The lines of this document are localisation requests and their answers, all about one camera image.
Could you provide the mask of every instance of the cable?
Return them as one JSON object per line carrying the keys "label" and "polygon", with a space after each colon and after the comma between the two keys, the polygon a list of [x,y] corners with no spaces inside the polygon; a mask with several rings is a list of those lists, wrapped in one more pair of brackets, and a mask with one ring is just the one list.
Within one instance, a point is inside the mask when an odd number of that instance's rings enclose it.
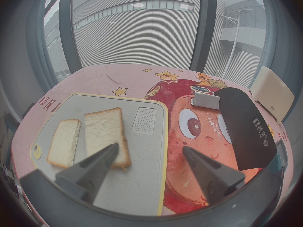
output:
{"label": "cable", "polygon": [[[10,166],[7,166],[6,168],[8,168],[8,167],[10,167]],[[6,168],[4,168],[4,171],[3,171],[4,173],[5,173]]]}

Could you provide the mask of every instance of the bread slice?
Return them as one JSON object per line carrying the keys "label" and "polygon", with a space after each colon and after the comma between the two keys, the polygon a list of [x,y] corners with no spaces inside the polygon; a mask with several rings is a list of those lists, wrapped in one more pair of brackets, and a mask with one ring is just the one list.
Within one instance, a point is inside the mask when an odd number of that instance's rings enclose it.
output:
{"label": "bread slice", "polygon": [[53,165],[68,168],[74,164],[81,121],[78,119],[61,120],[51,140],[47,161]]}
{"label": "bread slice", "polygon": [[112,168],[125,168],[131,165],[127,140],[124,136],[121,108],[86,114],[85,143],[88,157],[110,144],[118,143],[119,153]]}

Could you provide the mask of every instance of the cartoon star face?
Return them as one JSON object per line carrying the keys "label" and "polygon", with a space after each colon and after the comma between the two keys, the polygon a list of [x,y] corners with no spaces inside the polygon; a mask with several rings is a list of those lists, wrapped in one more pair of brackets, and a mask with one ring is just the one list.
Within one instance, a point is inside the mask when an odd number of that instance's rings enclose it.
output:
{"label": "cartoon star face", "polygon": [[172,74],[172,73],[168,72],[167,70],[162,73],[155,73],[155,75],[160,76],[161,80],[171,79],[174,81],[178,81],[177,77],[179,76],[179,75]]}
{"label": "cartoon star face", "polygon": [[192,106],[192,97],[178,98],[172,109],[166,180],[179,195],[199,204],[205,203],[205,196],[182,154],[184,145],[233,169],[238,167],[220,111]]}

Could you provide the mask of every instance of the star print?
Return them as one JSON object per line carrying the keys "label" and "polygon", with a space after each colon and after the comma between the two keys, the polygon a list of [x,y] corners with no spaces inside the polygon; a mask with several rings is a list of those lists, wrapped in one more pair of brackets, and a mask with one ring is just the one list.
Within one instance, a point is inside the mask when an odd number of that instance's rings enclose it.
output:
{"label": "star print", "polygon": [[168,72],[167,70],[162,73],[155,73],[155,75],[159,76],[160,80],[171,79],[174,81],[178,81],[177,77],[179,76],[179,75],[172,74],[172,73]]}
{"label": "star print", "polygon": [[116,91],[112,91],[115,96],[125,95],[125,92],[128,88],[118,88]]}

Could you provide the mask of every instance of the gray building facade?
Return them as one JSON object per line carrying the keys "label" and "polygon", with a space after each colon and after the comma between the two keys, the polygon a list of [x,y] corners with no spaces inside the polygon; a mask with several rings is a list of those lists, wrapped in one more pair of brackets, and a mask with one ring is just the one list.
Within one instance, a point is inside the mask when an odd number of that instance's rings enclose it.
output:
{"label": "gray building facade", "polygon": [[[217,0],[214,33],[204,69],[207,74],[214,75],[219,69],[222,76],[225,70],[236,28],[221,16],[227,13],[235,16],[233,7],[241,2]],[[136,63],[189,69],[200,0],[73,0],[72,9],[74,37],[83,67]],[[45,25],[45,36],[55,73],[62,80],[70,72],[58,23],[57,11]],[[225,78],[248,86],[258,66],[260,51],[262,48],[251,41],[238,42]]]}

